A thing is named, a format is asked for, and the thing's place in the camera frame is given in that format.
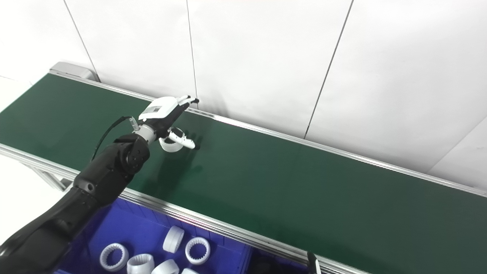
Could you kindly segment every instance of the white cylinder part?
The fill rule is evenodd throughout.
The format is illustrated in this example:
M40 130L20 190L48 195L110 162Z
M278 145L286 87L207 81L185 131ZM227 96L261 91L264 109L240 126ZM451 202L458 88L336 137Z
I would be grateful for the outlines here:
M151 274L179 274L179 267L173 259L158 265Z
M181 274L199 274L198 272L194 271L193 269L185 268Z
M191 257L191 255L189 254L189 251L191 250L191 248L197 244L201 244L201 245L204 245L204 247L206 248L206 252L205 254L203 255L203 257L201 258L193 258ZM191 263L191 264L194 264L194 265L201 265L201 264L204 264L208 258L210 257L210 243L208 243L208 241L205 239L205 238L202 238L202 237L196 237L196 238L193 238L191 239L187 245L186 245L186 249L185 249L185 253L186 253L186 258L187 260Z
M166 238L164 239L162 249L167 252L175 253L176 250L179 248L179 245L181 245L183 236L184 236L183 229L177 226L171 227L171 229L169 229L168 234L166 235Z
M139 254L127 262L127 274L150 274L154 270L154 257L150 254Z
M122 251L122 257L116 264L108 265L107 262L108 255L117 249ZM103 251L100 254L100 265L101 267L103 267L103 269L109 272L117 272L121 270L122 268L124 268L128 260L129 260L129 252L123 245L119 243L113 243L108 245L106 248L103 249Z

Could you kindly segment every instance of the cable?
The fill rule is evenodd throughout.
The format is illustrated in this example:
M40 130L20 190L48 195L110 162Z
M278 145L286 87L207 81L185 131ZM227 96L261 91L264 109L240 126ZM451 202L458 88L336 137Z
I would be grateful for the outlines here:
M98 142L98 144L96 145L96 147L94 148L94 152L93 152L93 156L92 156L92 159L90 160L93 161L94 157L96 156L96 152L98 151L98 149L100 148L100 145L101 143L103 142L103 140L105 139L105 137L108 135L108 133L114 128L116 127L118 124L120 124L121 122L131 118L132 116L122 116L120 117L117 121L115 121L108 129L107 131L105 131L105 133L103 134L103 136L101 137L100 141Z

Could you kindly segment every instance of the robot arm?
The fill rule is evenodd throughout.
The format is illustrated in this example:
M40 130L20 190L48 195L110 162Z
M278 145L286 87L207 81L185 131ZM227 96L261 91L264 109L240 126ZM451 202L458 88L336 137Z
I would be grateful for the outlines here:
M93 215L113 203L140 171L149 159L150 144L168 137L172 124L193 102L198 100L189 96L154 100L139 116L133 133L106 147L60 201L0 246L0 273L54 272Z

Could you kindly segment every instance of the white gear ring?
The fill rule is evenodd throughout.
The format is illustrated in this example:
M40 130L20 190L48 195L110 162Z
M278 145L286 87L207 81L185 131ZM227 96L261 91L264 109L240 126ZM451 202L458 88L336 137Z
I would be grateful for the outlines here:
M205 255L203 255L203 257L201 257L201 258L193 258L193 257L191 257L191 255L189 255L189 251L191 250L191 248L197 244L204 245L206 248ZM208 241L202 237L193 238L187 243L185 253L186 253L187 260L191 264L194 264L194 265L204 264L208 260L208 258L210 257L210 243L208 243Z
M108 255L117 249L122 251L122 257L116 264L108 265L107 262ZM117 272L121 270L122 268L125 267L125 264L127 263L128 260L129 260L129 251L127 251L127 249L119 243L113 243L108 245L105 249L103 249L103 251L100 254L100 265L101 267L103 267L103 269L109 272Z

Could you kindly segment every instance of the blue plastic crate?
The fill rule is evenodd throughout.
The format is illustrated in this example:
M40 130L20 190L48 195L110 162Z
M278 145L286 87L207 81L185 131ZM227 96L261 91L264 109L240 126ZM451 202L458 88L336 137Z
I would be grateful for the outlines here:
M181 246L175 254L162 249L162 244L171 226L185 230ZM210 242L208 261L199 266L186 259L184 248L187 242L202 236ZM60 265L58 274L109 273L99 264L101 251L111 243L124 245L129 256L149 253L155 265L174 259L180 270L191 268L199 274L243 274L249 264L252 248L246 244L181 222L170 216L137 204L117 199L112 206L99 212L83 233L73 242L72 249ZM126 268L116 272L127 273Z

